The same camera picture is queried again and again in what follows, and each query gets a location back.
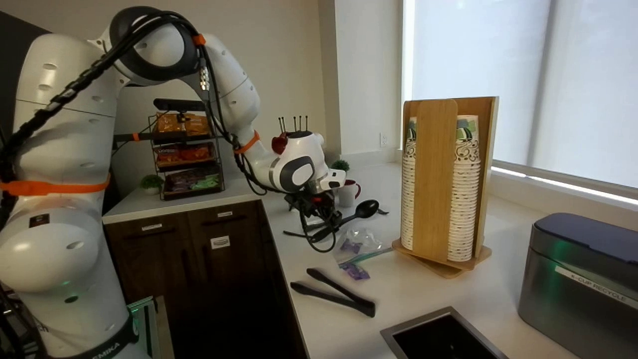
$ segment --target kitchen counter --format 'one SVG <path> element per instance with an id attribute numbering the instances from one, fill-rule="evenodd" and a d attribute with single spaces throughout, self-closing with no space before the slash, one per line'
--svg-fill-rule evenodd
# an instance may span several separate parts
<path id="1" fill-rule="evenodd" d="M 363 188 L 359 202 L 379 200 L 381 210 L 387 210 L 389 216 L 357 220 L 343 230 L 367 228 L 373 230 L 381 244 L 394 244 L 400 236 L 400 166 L 387 164 L 377 156 L 357 156 L 349 162 L 351 172 L 347 176 Z M 484 228 L 484 246 L 492 250 L 492 256 L 472 272 L 444 276 L 426 262 L 400 252 L 387 252 L 361 262 L 361 268 L 371 276 L 365 282 L 347 278 L 337 268 L 333 254 L 317 254 L 305 240 L 283 236 L 283 230 L 299 232 L 299 216 L 289 212 L 277 194 L 263 198 L 251 194 L 241 178 L 227 182 L 227 190 L 221 194 L 173 202 L 159 202 L 157 196 L 133 192 L 103 216 L 103 224 L 247 200 L 261 200 L 265 206 L 287 282 L 303 282 L 329 292 L 329 288 L 313 282 L 305 274 L 307 268 L 321 268 L 329 278 L 377 304 L 377 316 L 365 318 L 349 308 L 291 292 L 311 357 L 394 357 L 385 345 L 381 330 L 448 306 L 512 359 L 574 357 L 528 328 L 516 314 L 530 226 L 542 218 L 542 214 L 498 198 L 488 200 Z"/>

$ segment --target window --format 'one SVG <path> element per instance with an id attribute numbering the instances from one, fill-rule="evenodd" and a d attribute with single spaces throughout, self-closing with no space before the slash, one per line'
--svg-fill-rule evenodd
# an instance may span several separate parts
<path id="1" fill-rule="evenodd" d="M 638 200 L 636 0 L 404 0 L 402 100 L 498 96 L 494 164 Z"/>

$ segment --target sink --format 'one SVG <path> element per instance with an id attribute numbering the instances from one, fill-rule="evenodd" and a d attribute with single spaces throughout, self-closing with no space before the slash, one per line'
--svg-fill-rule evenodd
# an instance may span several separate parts
<path id="1" fill-rule="evenodd" d="M 504 359 L 454 308 L 414 318 L 381 331 L 393 353 L 402 357 L 436 359 Z"/>

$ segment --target black tongs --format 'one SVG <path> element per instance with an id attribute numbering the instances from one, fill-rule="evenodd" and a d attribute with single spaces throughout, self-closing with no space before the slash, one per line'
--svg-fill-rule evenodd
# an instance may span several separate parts
<path id="1" fill-rule="evenodd" d="M 341 306 L 347 306 L 347 308 L 353 308 L 369 318 L 375 318 L 375 304 L 369 302 L 369 300 L 363 300 L 355 294 L 351 294 L 349 290 L 345 290 L 343 286 L 335 284 L 333 280 L 325 278 L 325 274 L 321 274 L 317 268 L 309 268 L 307 274 L 317 280 L 317 282 L 323 282 L 331 288 L 335 288 L 337 292 L 341 292 L 343 296 L 347 298 L 341 298 L 341 296 L 333 296 L 333 294 L 323 294 L 323 292 L 317 292 L 313 288 L 305 288 L 303 284 L 299 282 L 293 282 L 291 288 L 297 292 L 297 294 L 303 294 L 303 296 L 315 296 L 315 298 L 323 298 L 327 302 L 335 302 L 335 304 L 341 304 Z"/>

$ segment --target gray appliance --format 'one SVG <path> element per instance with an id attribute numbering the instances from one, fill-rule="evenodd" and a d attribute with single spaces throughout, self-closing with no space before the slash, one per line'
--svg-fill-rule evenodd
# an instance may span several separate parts
<path id="1" fill-rule="evenodd" d="M 638 232 L 572 214 L 532 226 L 522 322 L 578 357 L 638 357 Z"/>

